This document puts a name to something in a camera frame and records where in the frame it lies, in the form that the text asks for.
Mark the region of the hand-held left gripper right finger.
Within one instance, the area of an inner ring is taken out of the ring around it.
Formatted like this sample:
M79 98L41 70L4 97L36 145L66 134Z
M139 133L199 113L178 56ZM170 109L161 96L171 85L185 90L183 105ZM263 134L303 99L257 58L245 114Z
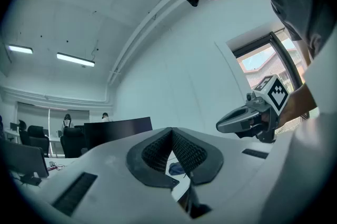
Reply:
M179 128L172 128L172 151L194 186L210 183L224 163L218 148Z

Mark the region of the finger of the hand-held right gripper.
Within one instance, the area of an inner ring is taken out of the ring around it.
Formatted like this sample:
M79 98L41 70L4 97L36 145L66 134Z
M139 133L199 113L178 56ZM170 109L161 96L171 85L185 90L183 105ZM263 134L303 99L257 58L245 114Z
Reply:
M247 105L239 107L216 123L216 129L221 133L251 134L251 122L260 116L260 112Z

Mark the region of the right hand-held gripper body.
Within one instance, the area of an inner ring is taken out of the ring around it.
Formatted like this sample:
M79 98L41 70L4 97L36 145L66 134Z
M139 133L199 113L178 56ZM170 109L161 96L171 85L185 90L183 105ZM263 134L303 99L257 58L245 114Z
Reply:
M289 93L276 74L265 76L246 95L247 106L258 111L257 117L252 120L251 131L259 141L275 142L275 130L288 99Z

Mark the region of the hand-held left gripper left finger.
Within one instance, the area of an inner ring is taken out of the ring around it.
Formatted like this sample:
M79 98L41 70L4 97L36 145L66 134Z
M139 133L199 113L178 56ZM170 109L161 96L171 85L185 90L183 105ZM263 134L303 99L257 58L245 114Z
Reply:
M166 174L172 145L172 128L165 128L133 146L126 155L126 166L142 184L172 190L179 184Z

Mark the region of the dark blue cloth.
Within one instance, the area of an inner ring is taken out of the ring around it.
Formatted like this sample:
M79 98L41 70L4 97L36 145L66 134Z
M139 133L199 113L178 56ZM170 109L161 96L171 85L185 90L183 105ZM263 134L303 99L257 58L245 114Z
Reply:
M179 162L173 162L169 166L169 174L171 176L178 176L185 174L185 171Z

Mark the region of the person's right forearm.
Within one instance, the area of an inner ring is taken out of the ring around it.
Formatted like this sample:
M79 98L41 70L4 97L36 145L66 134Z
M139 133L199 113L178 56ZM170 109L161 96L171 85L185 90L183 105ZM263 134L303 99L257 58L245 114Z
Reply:
M308 86L304 83L299 89L290 94L280 114L278 127L282 127L288 121L294 120L315 108L317 108L317 104Z

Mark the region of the black framed window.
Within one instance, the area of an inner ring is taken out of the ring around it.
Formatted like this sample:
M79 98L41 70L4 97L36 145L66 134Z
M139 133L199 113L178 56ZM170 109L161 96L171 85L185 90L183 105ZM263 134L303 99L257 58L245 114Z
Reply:
M297 45L284 28L257 39L233 52L250 87L254 89L265 76L277 74L289 93L305 80L307 64Z

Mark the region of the large curved black monitor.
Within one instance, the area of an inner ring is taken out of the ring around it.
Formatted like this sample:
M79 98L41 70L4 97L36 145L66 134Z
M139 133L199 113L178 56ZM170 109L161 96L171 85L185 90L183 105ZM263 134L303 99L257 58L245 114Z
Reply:
M152 123L150 117L84 124L84 136L88 150L110 141L151 130Z

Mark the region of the black mini computer box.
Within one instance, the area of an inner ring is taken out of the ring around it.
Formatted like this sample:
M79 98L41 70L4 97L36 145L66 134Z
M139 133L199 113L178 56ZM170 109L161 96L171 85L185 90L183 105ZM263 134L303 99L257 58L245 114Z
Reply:
M31 185L31 186L39 186L42 182L41 178L34 177L32 175L23 175L20 176L20 181L23 184Z

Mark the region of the grey monitor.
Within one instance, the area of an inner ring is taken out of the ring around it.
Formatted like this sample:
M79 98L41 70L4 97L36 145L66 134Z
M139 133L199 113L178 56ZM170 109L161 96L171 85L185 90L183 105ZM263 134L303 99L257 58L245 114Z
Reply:
M0 150L10 170L24 175L37 173L40 178L49 176L42 148L0 140Z

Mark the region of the long ceiling light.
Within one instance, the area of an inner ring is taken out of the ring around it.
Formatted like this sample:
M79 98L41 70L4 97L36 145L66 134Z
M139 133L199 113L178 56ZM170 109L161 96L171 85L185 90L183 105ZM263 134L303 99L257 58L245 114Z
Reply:
M17 46L17 45L8 45L8 49L13 52L19 52L24 54L33 54L33 49L25 46Z
M71 56L71 55L67 55L67 54L63 54L63 53L57 53L56 57L57 57L57 59L64 60L64 61L67 61L67 62L71 62L71 63L80 64L80 65L83 65L83 66L88 66L88 67L94 67L95 66L94 61L82 59L82 58L79 58L79 57L75 57L75 56Z

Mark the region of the white ceiling pipe run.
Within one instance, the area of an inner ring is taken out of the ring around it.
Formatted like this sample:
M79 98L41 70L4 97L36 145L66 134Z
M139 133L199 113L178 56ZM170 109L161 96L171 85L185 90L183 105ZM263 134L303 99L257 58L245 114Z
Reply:
M129 39L124 44L113 68L107 79L109 86L113 85L117 75L128 62L129 58L135 53L151 31L162 22L171 12L178 8L184 0L161 0L140 22Z

